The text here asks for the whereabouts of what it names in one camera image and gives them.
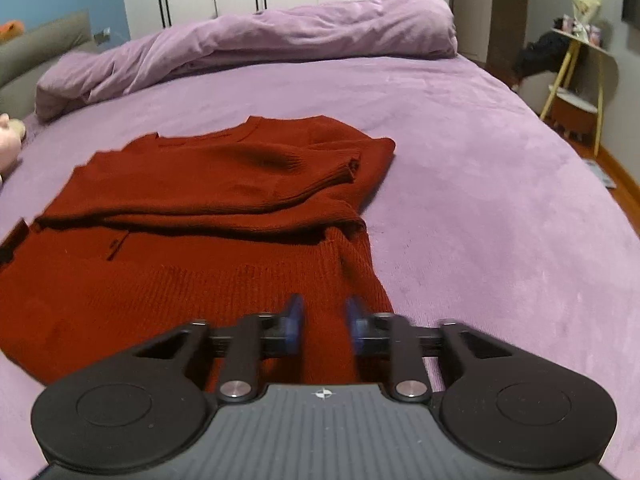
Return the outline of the red knit sweater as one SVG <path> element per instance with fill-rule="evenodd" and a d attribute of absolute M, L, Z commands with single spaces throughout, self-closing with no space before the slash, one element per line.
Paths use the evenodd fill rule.
<path fill-rule="evenodd" d="M 346 301 L 390 310 L 361 211 L 394 151 L 317 116 L 96 153 L 2 250 L 2 352 L 48 384 L 184 323 L 232 325 L 300 295 L 302 381 L 353 382 Z"/>

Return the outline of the purple bed sheet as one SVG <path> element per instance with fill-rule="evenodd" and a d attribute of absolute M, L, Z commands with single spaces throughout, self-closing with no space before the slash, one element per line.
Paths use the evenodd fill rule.
<path fill-rule="evenodd" d="M 324 115 L 396 143 L 363 217 L 375 272 L 421 325 L 473 325 L 577 370 L 618 409 L 605 467 L 639 474 L 639 239 L 574 150 L 464 58 L 260 64 L 157 84 L 32 127 L 1 227 L 32 220 L 72 170 L 138 136 L 252 116 Z"/>

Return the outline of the round orange footed stool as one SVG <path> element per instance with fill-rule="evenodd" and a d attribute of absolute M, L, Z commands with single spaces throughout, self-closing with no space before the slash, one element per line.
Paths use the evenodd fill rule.
<path fill-rule="evenodd" d="M 561 129 L 565 139 L 573 134 L 582 140 L 596 128 L 598 109 L 574 92 L 560 89 L 551 107 L 551 122 Z"/>

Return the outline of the purple rolled duvet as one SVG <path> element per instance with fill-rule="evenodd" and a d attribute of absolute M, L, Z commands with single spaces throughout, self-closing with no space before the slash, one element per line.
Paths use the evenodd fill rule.
<path fill-rule="evenodd" d="M 101 53 L 63 55 L 38 80 L 40 122 L 208 70 L 259 63 L 400 56 L 453 58 L 444 0 L 357 0 L 267 9 L 175 25 Z"/>

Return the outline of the yellow leg side table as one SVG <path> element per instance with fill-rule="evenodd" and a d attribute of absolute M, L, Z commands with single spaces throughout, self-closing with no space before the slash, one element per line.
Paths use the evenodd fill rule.
<path fill-rule="evenodd" d="M 614 56 L 600 42 L 584 39 L 577 34 L 552 28 L 550 34 L 567 40 L 560 69 L 549 86 L 548 96 L 539 113 L 543 122 L 559 126 L 567 138 L 577 140 L 591 136 L 591 157 L 596 159 L 602 152 L 602 136 L 605 118 L 605 103 L 608 97 L 608 66 L 616 66 Z M 569 124 L 562 122 L 565 115 L 558 114 L 560 101 L 564 107 L 573 107 L 579 114 L 578 120 Z"/>

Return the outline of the black garment on table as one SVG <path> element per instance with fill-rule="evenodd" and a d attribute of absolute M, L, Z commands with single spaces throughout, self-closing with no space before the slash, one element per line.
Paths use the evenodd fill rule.
<path fill-rule="evenodd" d="M 544 72 L 557 73 L 570 47 L 570 38 L 557 32 L 545 32 L 537 41 L 529 42 L 518 52 L 512 65 L 511 88 L 516 91 L 522 81 Z"/>

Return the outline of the pink plush toy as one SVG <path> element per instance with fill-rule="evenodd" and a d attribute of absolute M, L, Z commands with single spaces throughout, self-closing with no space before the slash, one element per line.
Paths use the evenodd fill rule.
<path fill-rule="evenodd" d="M 15 168 L 26 138 L 26 126 L 8 114 L 0 116 L 0 174 L 1 180 Z"/>

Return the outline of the grey headboard cushion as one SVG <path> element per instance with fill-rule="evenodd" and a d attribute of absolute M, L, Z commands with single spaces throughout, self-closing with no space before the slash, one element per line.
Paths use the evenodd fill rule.
<path fill-rule="evenodd" d="M 32 114 L 38 80 L 61 56 L 73 50 L 98 50 L 87 10 L 67 14 L 2 44 L 2 113 L 18 119 Z"/>

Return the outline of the cream wrapped bouquet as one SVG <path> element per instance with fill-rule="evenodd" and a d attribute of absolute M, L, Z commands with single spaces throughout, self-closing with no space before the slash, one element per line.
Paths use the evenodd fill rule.
<path fill-rule="evenodd" d="M 598 14 L 603 0 L 572 0 L 573 6 L 573 34 L 587 42 L 589 27 Z"/>

